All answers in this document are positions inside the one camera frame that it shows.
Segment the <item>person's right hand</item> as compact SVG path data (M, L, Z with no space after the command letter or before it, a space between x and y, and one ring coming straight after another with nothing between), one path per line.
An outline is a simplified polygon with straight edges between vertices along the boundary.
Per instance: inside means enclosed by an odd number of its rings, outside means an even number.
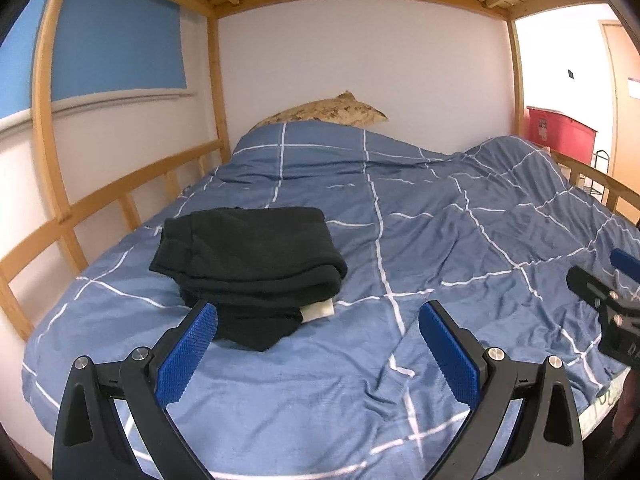
M639 411L639 372L632 370L626 377L612 422L614 437L621 439Z

